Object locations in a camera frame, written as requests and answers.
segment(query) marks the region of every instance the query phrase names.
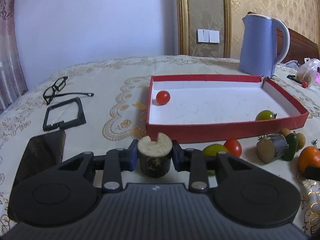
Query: blue electric kettle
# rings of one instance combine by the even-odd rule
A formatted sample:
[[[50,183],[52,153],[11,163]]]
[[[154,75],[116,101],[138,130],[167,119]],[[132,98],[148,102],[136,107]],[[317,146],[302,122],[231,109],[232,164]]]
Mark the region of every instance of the blue electric kettle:
[[[240,55],[239,70],[250,75],[272,77],[276,65],[284,60],[289,51],[288,27],[276,18],[259,14],[247,14],[243,19],[244,37]],[[277,57],[276,28],[284,37],[284,46]]]

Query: metal rivet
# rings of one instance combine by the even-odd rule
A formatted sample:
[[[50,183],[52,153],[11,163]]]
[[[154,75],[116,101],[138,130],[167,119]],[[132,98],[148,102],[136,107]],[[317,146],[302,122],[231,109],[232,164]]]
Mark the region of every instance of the metal rivet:
[[[203,181],[195,181],[194,183],[191,184],[191,187],[193,187],[194,189],[205,189],[208,185],[203,182]]]
[[[117,189],[120,187],[120,184],[116,181],[109,181],[104,184],[106,189]]]

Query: red tray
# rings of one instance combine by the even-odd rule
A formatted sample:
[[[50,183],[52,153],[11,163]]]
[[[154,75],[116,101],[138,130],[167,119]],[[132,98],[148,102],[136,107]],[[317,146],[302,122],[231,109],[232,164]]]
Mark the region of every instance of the red tray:
[[[156,94],[166,90],[170,101],[157,104]],[[277,113],[273,120],[255,121],[262,110]],[[250,75],[152,76],[147,132],[159,132],[179,143],[246,138],[303,127],[308,111],[271,79]]]

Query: curtain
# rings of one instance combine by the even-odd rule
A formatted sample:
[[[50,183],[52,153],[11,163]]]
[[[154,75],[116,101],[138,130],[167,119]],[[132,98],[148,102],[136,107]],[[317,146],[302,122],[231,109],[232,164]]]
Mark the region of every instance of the curtain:
[[[14,31],[14,0],[0,0],[0,113],[27,92]]]

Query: plastic bag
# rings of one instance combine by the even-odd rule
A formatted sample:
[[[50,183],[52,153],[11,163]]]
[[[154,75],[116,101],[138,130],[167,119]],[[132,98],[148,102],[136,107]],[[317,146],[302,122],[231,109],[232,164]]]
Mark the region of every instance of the plastic bag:
[[[305,58],[305,63],[301,65],[296,74],[296,80],[302,82],[307,82],[308,86],[312,86],[312,84],[316,81],[318,67],[320,67],[320,60],[313,58]]]

